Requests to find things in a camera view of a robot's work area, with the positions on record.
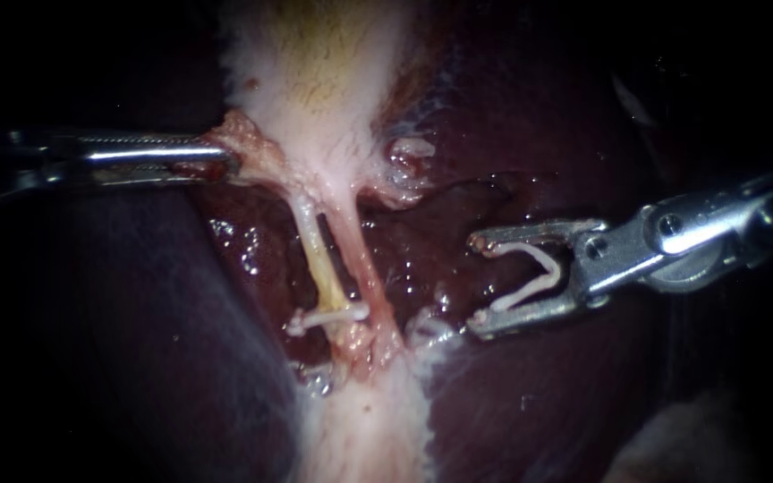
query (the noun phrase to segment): surgical clip applier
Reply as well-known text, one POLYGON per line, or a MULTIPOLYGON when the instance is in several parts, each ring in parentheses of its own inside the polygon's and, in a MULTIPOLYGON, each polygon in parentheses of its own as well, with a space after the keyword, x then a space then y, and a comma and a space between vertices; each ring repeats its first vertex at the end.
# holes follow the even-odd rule
POLYGON ((630 283, 658 292, 699 290, 739 267, 759 265, 773 252, 773 242, 752 242, 754 231, 769 232, 773 240, 773 174, 664 199, 615 228, 585 219, 478 231, 468 244, 486 257, 499 256, 503 250, 498 247, 506 244, 556 242, 571 248, 574 259, 567 286, 558 295, 523 305, 492 304, 476 311, 467 327, 491 339, 543 326, 601 307, 611 292, 630 283))

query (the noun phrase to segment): clip applier jaw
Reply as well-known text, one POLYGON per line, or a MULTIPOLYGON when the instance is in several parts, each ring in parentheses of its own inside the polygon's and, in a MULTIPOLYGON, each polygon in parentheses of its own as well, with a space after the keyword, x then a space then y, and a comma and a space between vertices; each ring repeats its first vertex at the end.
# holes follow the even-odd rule
POLYGON ((0 201, 37 191, 222 182, 237 169, 198 136, 10 131, 0 137, 0 201))
POLYGON ((519 332, 583 309, 595 309, 630 283, 657 292, 692 292, 742 266, 754 267, 773 247, 751 243, 754 226, 773 230, 773 174, 728 189, 690 193, 641 208, 623 225, 601 220, 554 220, 491 228, 471 234, 468 245, 486 257, 523 250, 546 268, 514 293, 477 310, 467 327, 482 339, 519 332), (557 285, 559 263, 536 245, 568 246, 574 260, 565 289, 520 303, 557 285))

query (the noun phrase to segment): metallic instrument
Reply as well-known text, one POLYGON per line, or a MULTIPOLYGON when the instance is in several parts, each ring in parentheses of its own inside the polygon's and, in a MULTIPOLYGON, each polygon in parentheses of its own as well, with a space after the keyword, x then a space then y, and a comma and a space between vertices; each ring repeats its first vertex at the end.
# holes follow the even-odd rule
POLYGON ((0 201, 32 192, 221 182, 234 157, 196 136, 10 131, 0 136, 0 201))
POLYGON ((692 292, 739 267, 756 267, 773 252, 773 174, 664 199, 615 228, 595 219, 553 220, 481 230, 468 240, 486 257, 498 256, 506 244, 551 242, 573 251, 563 271, 565 289, 523 305, 478 310, 467 321, 474 334, 490 339, 597 309, 625 284, 692 292))

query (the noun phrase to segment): dark background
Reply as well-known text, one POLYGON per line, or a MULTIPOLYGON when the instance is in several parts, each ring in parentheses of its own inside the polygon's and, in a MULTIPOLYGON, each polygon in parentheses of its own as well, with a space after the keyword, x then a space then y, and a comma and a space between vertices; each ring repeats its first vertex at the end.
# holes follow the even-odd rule
MULTIPOLYGON (((0 4, 0 128, 208 128, 223 113, 216 58, 200 54, 216 43, 211 8, 197 0, 0 4), (150 73, 181 56, 190 70, 150 73), (125 83, 119 72, 136 68, 148 73, 125 83)), ((663 126, 700 147, 700 175, 773 167, 773 3, 565 2, 557 18, 592 62, 616 70, 663 126)), ((21 324, 21 305, 31 301, 3 274, 32 267, 18 253, 49 250, 42 237, 13 237, 49 228, 31 210, 0 214, 8 224, 0 239, 0 474, 150 479, 21 324)), ((670 343, 681 347, 667 398, 718 382, 741 389, 747 438, 773 479, 773 264, 671 303, 681 330, 670 343)))

